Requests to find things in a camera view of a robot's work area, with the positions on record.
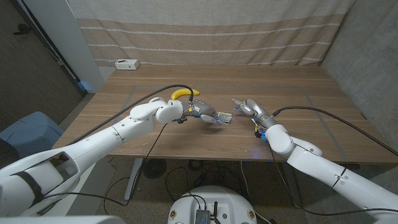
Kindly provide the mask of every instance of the banana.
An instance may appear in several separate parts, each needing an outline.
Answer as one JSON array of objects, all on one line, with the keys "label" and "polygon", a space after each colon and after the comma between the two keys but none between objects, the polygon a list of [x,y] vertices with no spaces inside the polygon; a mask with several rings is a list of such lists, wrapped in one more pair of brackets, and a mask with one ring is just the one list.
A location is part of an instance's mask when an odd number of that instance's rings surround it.
[{"label": "banana", "polygon": [[[199,95],[198,90],[193,90],[193,94]],[[183,88],[183,89],[179,89],[176,90],[173,94],[172,94],[172,100],[176,100],[178,97],[180,96],[184,96],[184,95],[191,95],[191,91],[187,88]]]}]

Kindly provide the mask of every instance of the chair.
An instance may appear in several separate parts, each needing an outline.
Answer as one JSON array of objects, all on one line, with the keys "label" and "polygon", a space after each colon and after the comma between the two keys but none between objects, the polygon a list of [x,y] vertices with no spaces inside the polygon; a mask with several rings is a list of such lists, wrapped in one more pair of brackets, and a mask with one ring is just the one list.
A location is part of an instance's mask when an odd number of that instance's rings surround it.
[{"label": "chair", "polygon": [[47,115],[36,111],[10,125],[0,138],[12,145],[22,159],[51,149],[63,132]]}]

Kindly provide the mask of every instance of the table top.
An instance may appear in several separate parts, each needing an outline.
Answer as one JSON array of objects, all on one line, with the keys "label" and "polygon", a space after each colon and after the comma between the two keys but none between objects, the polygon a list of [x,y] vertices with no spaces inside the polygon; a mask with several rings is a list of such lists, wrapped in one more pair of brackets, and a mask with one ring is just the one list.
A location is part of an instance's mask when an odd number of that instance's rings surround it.
[{"label": "table top", "polygon": [[[141,65],[137,70],[116,70],[54,148],[65,146],[146,94],[173,84],[198,90],[200,95],[194,99],[213,105],[219,112],[231,113],[233,118],[230,125],[221,126],[192,117],[183,124],[169,123],[150,158],[273,161],[267,144],[254,136],[254,123],[242,112],[233,111],[231,98],[239,101],[251,98],[269,113],[285,106],[314,106],[353,123],[386,143],[321,67]],[[156,96],[167,101],[175,90],[165,90]],[[179,100],[188,100],[188,96],[181,96]],[[128,114],[129,111],[125,112],[113,122]],[[285,110],[275,119],[291,136],[318,146],[323,157],[331,161],[398,162],[398,157],[383,147],[325,114]],[[145,157],[162,127],[157,123],[155,131],[124,143],[110,155]],[[286,160],[277,154],[275,159]]]}]

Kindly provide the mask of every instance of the striped curtain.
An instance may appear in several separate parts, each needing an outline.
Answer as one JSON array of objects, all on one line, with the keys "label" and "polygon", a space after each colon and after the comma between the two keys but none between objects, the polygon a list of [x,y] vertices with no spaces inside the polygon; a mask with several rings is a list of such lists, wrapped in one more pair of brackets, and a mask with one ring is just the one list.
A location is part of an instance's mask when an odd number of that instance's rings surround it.
[{"label": "striped curtain", "polygon": [[100,67],[318,65],[353,0],[68,0]]}]

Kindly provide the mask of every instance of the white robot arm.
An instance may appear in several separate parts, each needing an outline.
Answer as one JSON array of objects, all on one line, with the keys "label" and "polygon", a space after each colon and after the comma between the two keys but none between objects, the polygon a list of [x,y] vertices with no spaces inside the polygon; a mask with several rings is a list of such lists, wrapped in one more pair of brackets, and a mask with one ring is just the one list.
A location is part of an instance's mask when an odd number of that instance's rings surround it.
[{"label": "white robot arm", "polygon": [[202,101],[153,98],[134,107],[120,122],[69,146],[25,157],[0,170],[0,217],[34,216],[69,192],[95,162],[124,142],[148,134],[160,123],[184,122],[187,116],[218,123],[215,109]]},{"label": "white robot arm", "polygon": [[[253,117],[257,124],[266,129],[264,135],[271,149],[288,158],[287,163],[292,167],[329,185],[360,209],[398,210],[398,195],[323,158],[322,151],[315,145],[289,136],[283,125],[277,124],[274,117],[254,100],[232,101],[237,105],[236,109]],[[377,220],[398,218],[397,212],[381,210],[368,213]]]}]

